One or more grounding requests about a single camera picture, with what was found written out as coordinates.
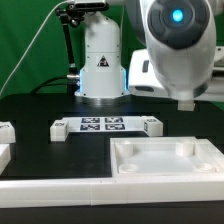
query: black table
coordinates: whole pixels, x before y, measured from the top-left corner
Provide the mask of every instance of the black table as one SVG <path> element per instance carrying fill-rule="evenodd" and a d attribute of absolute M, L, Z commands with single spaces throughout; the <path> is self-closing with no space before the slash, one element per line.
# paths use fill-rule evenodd
<path fill-rule="evenodd" d="M 194 112 L 180 112 L 166 99 L 132 97 L 126 104 L 93 107 L 64 94 L 13 95 L 0 101 L 0 121 L 10 121 L 16 131 L 12 160 L 0 181 L 111 177 L 109 139 L 144 133 L 76 133 L 65 143 L 51 143 L 50 126 L 63 117 L 143 115 L 161 120 L 164 136 L 206 138 L 224 152 L 224 112 L 208 102 L 197 102 Z M 223 218 L 222 201 L 0 210 L 2 223 L 198 224 L 223 223 Z"/>

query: white tray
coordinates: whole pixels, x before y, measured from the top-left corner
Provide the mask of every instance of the white tray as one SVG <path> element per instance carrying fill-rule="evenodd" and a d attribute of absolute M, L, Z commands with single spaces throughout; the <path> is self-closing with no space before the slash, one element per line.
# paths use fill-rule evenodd
<path fill-rule="evenodd" d="M 208 140 L 111 139 L 113 177 L 223 174 L 224 155 Z"/>

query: white plastic block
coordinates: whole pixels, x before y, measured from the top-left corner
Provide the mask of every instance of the white plastic block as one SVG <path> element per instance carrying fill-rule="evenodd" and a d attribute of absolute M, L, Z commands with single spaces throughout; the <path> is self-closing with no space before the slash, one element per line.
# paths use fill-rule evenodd
<path fill-rule="evenodd" d="M 163 123 L 155 117 L 141 117 L 143 130 L 149 137 L 163 136 Z"/>
<path fill-rule="evenodd" d="M 52 142 L 64 142 L 68 134 L 68 121 L 56 120 L 50 128 Z"/>
<path fill-rule="evenodd" d="M 179 111 L 194 111 L 195 103 L 193 100 L 189 101 L 178 101 Z"/>
<path fill-rule="evenodd" d="M 0 122 L 0 144 L 16 142 L 15 130 L 10 122 Z"/>
<path fill-rule="evenodd" d="M 0 145 L 0 174 L 11 160 L 9 145 Z"/>

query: green backdrop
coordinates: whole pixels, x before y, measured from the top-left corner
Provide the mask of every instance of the green backdrop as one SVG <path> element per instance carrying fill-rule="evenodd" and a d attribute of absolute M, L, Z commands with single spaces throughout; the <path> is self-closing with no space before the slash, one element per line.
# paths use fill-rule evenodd
<path fill-rule="evenodd" d="M 0 88 L 47 14 L 59 2 L 60 0 L 0 1 Z M 120 24 L 122 10 L 121 6 L 113 6 L 104 14 Z M 216 18 L 216 24 L 217 44 L 224 45 L 224 15 Z M 85 63 L 83 35 L 83 26 L 71 29 L 75 60 L 79 68 Z M 122 35 L 122 65 L 128 68 L 132 52 L 143 46 L 136 40 L 126 10 Z M 10 81 L 4 96 L 29 93 L 43 81 L 55 76 L 66 75 L 67 72 L 68 61 L 62 27 L 59 19 L 53 14 Z M 44 88 L 41 92 L 65 92 L 65 87 Z"/>

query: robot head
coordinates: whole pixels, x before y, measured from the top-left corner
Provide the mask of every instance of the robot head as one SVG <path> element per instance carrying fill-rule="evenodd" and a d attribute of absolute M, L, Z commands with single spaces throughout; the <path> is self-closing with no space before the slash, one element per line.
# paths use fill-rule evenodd
<path fill-rule="evenodd" d="M 147 46 L 155 75 L 169 96 L 191 100 L 201 95 L 211 80 L 216 47 L 208 1 L 129 0 L 127 8 L 138 38 Z"/>

